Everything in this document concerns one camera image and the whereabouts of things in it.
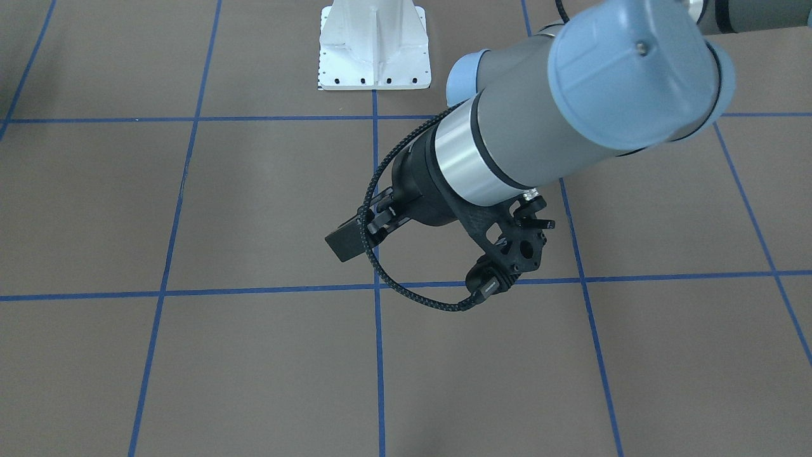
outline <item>black cable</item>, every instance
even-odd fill
[[[434,309],[439,309],[441,311],[467,311],[478,303],[484,301],[481,295],[471,294],[465,300],[462,300],[458,303],[444,303],[438,302],[437,300],[433,300],[431,298],[424,297],[420,294],[412,292],[409,289],[406,289],[397,281],[391,278],[387,274],[387,272],[381,266],[381,263],[378,261],[378,257],[372,250],[372,246],[369,244],[369,238],[367,237],[367,230],[366,226],[369,223],[369,217],[367,211],[369,210],[370,206],[372,205],[372,198],[375,194],[375,188],[378,187],[378,181],[380,181],[383,172],[386,171],[389,163],[395,157],[406,148],[415,138],[419,137],[423,132],[428,130],[429,128],[436,125],[439,121],[443,120],[447,115],[449,115],[452,111],[454,111],[461,103],[448,108],[447,110],[443,111],[442,113],[436,115],[430,120],[427,120],[418,128],[415,128],[409,135],[406,136],[400,143],[392,149],[392,151],[387,154],[386,157],[381,160],[381,163],[378,165],[378,168],[375,170],[375,173],[372,175],[372,181],[369,183],[369,187],[366,189],[366,195],[364,196],[364,202],[361,207],[358,208],[358,222],[359,222],[359,230],[361,231],[361,243],[364,245],[364,252],[366,253],[367,258],[369,258],[369,262],[372,264],[372,268],[381,277],[383,282],[387,283],[389,287],[391,287],[395,292],[398,294],[403,295],[404,297],[413,300],[415,302],[420,303],[421,305],[426,305],[427,307],[432,307]]]
[[[564,4],[561,2],[561,0],[555,0],[555,7],[558,8],[559,16],[561,16],[561,20],[565,24],[567,22],[569,22],[569,16],[567,15],[567,12],[564,10]]]

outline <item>silver metal ring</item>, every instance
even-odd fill
[[[485,163],[471,132],[473,98],[440,121],[434,150],[443,177],[457,194],[480,207],[489,207],[524,192],[500,180]]]

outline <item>blue tape line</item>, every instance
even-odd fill
[[[581,250],[578,248],[578,238],[575,234],[575,224],[572,222],[572,211],[569,206],[569,198],[567,197],[567,186],[564,184],[564,179],[559,179],[561,187],[561,198],[564,200],[564,211],[567,213],[567,221],[569,222],[569,232],[572,235],[572,250],[575,253],[575,262],[578,266],[578,277],[581,283],[581,291],[584,294],[584,303],[586,305],[586,315],[590,320],[590,330],[592,331],[592,343],[595,347],[595,355],[598,358],[598,370],[601,373],[601,382],[603,383],[603,394],[607,401],[607,410],[609,411],[609,421],[611,422],[612,435],[615,437],[615,448],[618,457],[624,457],[623,443],[620,440],[620,430],[617,426],[617,418],[615,416],[615,405],[611,399],[611,390],[609,389],[609,378],[607,376],[606,364],[603,361],[603,351],[601,350],[601,342],[598,337],[598,326],[595,323],[595,316],[592,312],[592,300],[590,299],[590,291],[587,287],[586,277],[584,275],[584,264],[581,262]]]
[[[31,295],[0,295],[0,302],[34,302],[46,300],[88,300],[96,298],[155,298],[160,293],[155,291],[140,292],[90,292],[85,294],[31,294]]]
[[[75,119],[12,119],[11,124],[114,124],[122,122],[193,122],[194,117],[106,117]]]
[[[377,356],[378,370],[378,455],[387,454],[387,427],[385,411],[385,398],[383,389],[383,323],[381,317],[381,279],[375,273],[375,354]]]
[[[525,31],[527,36],[533,35],[533,30],[530,28],[530,15],[527,13],[527,2],[521,0],[521,12],[525,15]]]
[[[787,112],[787,113],[724,113],[722,117],[807,117],[812,116],[812,112]]]
[[[372,91],[372,173],[378,169],[378,91]],[[380,259],[378,246],[374,248],[375,256]],[[374,272],[373,289],[375,294],[375,354],[378,373],[378,455],[387,454],[387,426],[383,389],[383,328],[381,317],[381,278]]]
[[[689,279],[763,277],[772,275],[773,275],[772,272],[684,273],[676,275],[593,276],[585,278],[585,281],[586,282],[678,281]]]
[[[197,108],[195,109],[195,117],[199,118],[201,109],[203,107],[203,97],[205,95],[205,83],[209,76],[209,66],[211,65],[211,56],[214,51],[214,39],[217,36],[217,26],[220,20],[220,10],[222,7],[222,0],[217,0],[217,7],[214,10],[214,21],[211,26],[211,35],[209,36],[209,49],[206,52],[205,63],[203,65],[203,76],[201,77],[200,90],[197,95]],[[192,152],[195,147],[195,137],[197,135],[198,121],[195,120],[192,124],[192,131],[189,134],[189,145],[186,150],[186,160],[184,162],[184,174],[180,178],[180,189],[178,190],[178,201],[175,205],[175,217],[172,220],[172,231],[169,236],[169,246],[166,248],[166,264],[163,269],[163,276],[161,279],[161,290],[158,296],[158,304],[155,306],[155,318],[153,320],[152,333],[149,336],[149,349],[147,350],[147,359],[144,364],[144,376],[141,379],[141,389],[138,394],[138,406],[136,407],[136,418],[132,424],[132,435],[130,436],[130,447],[127,453],[128,457],[135,457],[136,446],[138,444],[138,433],[141,426],[141,417],[144,413],[144,404],[146,401],[147,388],[149,386],[149,374],[152,370],[153,357],[155,355],[155,344],[158,340],[158,330],[161,324],[161,314],[163,312],[163,302],[166,296],[166,285],[169,282],[169,271],[172,265],[172,255],[175,251],[175,239],[178,234],[178,225],[180,222],[180,211],[184,204],[184,188],[186,186],[186,178],[189,174],[189,163],[192,161]]]
[[[147,360],[144,364],[144,375],[141,378],[141,388],[138,393],[138,405],[136,406],[136,418],[132,423],[132,435],[130,436],[130,448],[127,457],[135,457],[136,444],[138,443],[138,433],[141,428],[141,417],[144,415],[144,403],[147,398],[147,385],[149,384],[149,374],[152,372],[152,361],[155,356],[155,342],[158,340],[158,326],[161,324],[161,314],[163,312],[163,295],[158,296],[158,304],[155,307],[155,317],[153,318],[152,332],[149,335],[149,347],[147,348]]]
[[[727,143],[725,143],[722,131],[719,129],[719,125],[716,122],[713,123],[713,128],[716,131],[716,137],[719,139],[719,144],[722,146],[724,158],[728,161],[728,167],[730,167],[730,173],[733,174],[733,180],[736,182],[736,187],[739,188],[741,200],[745,203],[745,208],[747,208],[747,214],[750,217],[750,222],[753,224],[753,229],[756,231],[758,242],[761,243],[762,250],[764,251],[764,257],[767,258],[767,263],[770,265],[770,271],[772,273],[772,276],[775,278],[775,285],[778,286],[778,291],[781,293],[781,299],[784,300],[784,306],[787,308],[789,319],[793,322],[793,325],[795,326],[795,333],[797,333],[798,335],[798,340],[801,341],[801,346],[803,347],[804,353],[806,354],[806,360],[809,362],[810,366],[812,366],[812,351],[810,351],[809,343],[806,341],[806,337],[804,336],[801,324],[798,322],[798,318],[795,315],[793,305],[789,302],[789,297],[787,296],[786,290],[784,290],[784,284],[781,282],[781,277],[778,274],[778,270],[775,268],[775,263],[772,260],[770,250],[767,249],[767,242],[764,240],[762,231],[758,226],[756,215],[753,212],[753,208],[750,206],[750,201],[747,198],[747,194],[745,193],[745,188],[741,184],[741,179],[739,179],[739,173],[736,171],[736,166],[733,165],[733,159],[730,156],[728,145]]]
[[[435,115],[376,115],[379,120],[428,120]]]
[[[371,284],[339,285],[293,285],[279,287],[245,287],[238,289],[191,289],[167,290],[167,297],[192,297],[200,295],[241,295],[241,294],[290,294],[297,292],[330,292],[336,290],[370,290]]]
[[[778,276],[812,276],[812,270],[779,270]]]
[[[34,64],[34,59],[37,58],[37,52],[39,52],[40,50],[42,39],[45,38],[45,31],[48,30],[48,24],[50,24],[50,18],[54,14],[55,7],[56,0],[51,0],[51,4],[48,7],[48,12],[45,14],[45,20],[42,22],[42,29],[40,29],[40,35],[37,37],[37,43],[34,44],[34,49],[31,51],[31,57],[28,58],[28,63],[25,65],[23,75],[19,79],[17,90],[14,92],[14,97],[11,98],[11,105],[9,105],[8,111],[6,112],[5,122],[3,122],[2,126],[0,126],[0,141],[2,141],[3,136],[6,135],[6,129],[8,128],[8,124],[10,123],[9,121],[11,120],[11,117],[14,115],[14,109],[17,107],[17,102],[19,102],[19,96],[23,93],[25,81],[28,79],[28,74],[31,71],[31,66]]]
[[[812,270],[779,270],[779,276],[812,276]],[[724,278],[746,278],[746,277],[769,277],[772,272],[720,272],[720,273],[685,273],[677,275],[638,275],[638,276],[587,276],[586,282],[631,282],[631,281],[685,281],[702,279],[724,279]],[[519,279],[517,285],[552,285],[552,284],[577,284],[581,278],[542,278],[542,279]],[[410,289],[420,289],[429,287],[464,287],[464,281],[427,281],[427,282],[407,282],[404,283]],[[381,284],[382,289],[389,289],[386,284]],[[188,297],[197,295],[237,295],[237,294],[294,294],[299,292],[331,292],[341,290],[373,290],[374,284],[336,284],[336,285],[290,285],[274,287],[244,287],[230,289],[176,289],[167,290],[166,297]],[[90,292],[79,294],[30,294],[30,295],[0,295],[0,302],[33,302],[48,300],[81,300],[95,298],[156,298],[161,294],[158,290],[143,290],[135,292]]]

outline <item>mounting hole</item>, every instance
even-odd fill
[[[522,241],[519,243],[519,252],[521,252],[521,256],[525,259],[532,259],[533,258],[533,245],[530,244],[528,241]]]

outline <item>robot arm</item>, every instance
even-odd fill
[[[812,0],[606,0],[506,50],[466,55],[448,78],[454,107],[382,161],[356,217],[326,240],[342,261],[365,252],[387,284],[418,302],[469,309],[539,268],[543,230],[555,225],[536,216],[546,205],[537,187],[687,139],[722,115],[733,65],[701,29],[803,25],[810,9]],[[373,196],[390,161],[392,187]],[[451,305],[406,294],[380,268],[372,248],[409,220],[458,220],[483,249],[466,277],[469,298]],[[486,236],[494,224],[497,242]]]

